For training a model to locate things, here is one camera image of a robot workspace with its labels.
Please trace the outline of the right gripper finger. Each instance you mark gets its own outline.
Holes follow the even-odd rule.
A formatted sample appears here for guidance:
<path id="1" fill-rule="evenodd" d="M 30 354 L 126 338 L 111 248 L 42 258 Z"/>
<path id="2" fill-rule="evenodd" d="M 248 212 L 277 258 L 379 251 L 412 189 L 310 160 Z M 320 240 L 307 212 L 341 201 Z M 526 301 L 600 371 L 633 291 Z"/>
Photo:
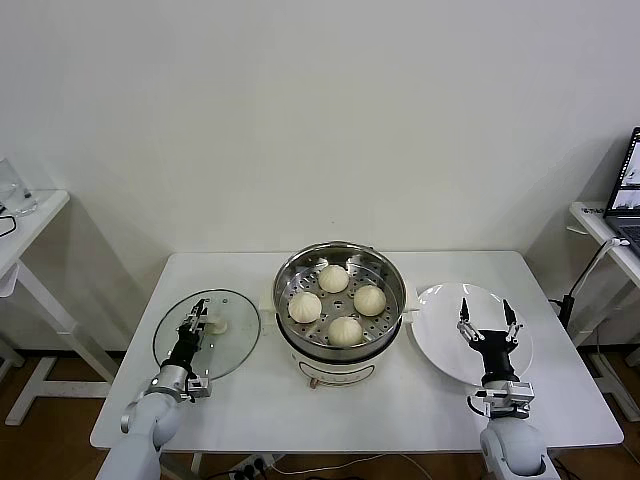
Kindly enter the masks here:
<path id="1" fill-rule="evenodd" d="M 516 345 L 518 343 L 517 336 L 523 328 L 523 324 L 519 322 L 515 311 L 512 309 L 506 299 L 502 301 L 504 308 L 505 321 L 507 324 L 506 341 Z"/>
<path id="2" fill-rule="evenodd" d="M 484 335 L 470 321 L 469 309 L 465 298 L 462 298 L 457 329 L 467 343 L 479 342 L 484 339 Z"/>

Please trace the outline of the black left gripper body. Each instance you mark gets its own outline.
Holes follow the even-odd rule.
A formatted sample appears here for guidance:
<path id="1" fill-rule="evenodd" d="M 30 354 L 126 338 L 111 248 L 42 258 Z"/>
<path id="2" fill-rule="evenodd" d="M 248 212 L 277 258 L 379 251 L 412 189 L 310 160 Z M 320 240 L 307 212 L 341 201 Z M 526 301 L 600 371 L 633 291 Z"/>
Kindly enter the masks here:
<path id="1" fill-rule="evenodd" d="M 200 350 L 200 342 L 201 336 L 198 332 L 191 331 L 189 327 L 180 327 L 178 329 L 178 340 L 166 359 L 166 364 L 191 371 L 193 358 Z"/>

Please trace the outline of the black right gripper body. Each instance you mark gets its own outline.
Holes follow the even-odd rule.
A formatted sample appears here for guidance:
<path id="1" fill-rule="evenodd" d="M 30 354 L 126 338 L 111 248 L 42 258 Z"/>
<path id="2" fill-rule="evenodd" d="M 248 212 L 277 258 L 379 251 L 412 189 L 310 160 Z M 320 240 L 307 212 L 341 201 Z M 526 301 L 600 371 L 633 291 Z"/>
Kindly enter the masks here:
<path id="1" fill-rule="evenodd" d="M 517 347 L 515 339 L 508 339 L 506 331 L 481 331 L 481 338 L 471 341 L 471 348 L 482 356 L 484 375 L 482 385 L 497 381 L 518 382 L 519 377 L 510 362 L 510 353 Z"/>

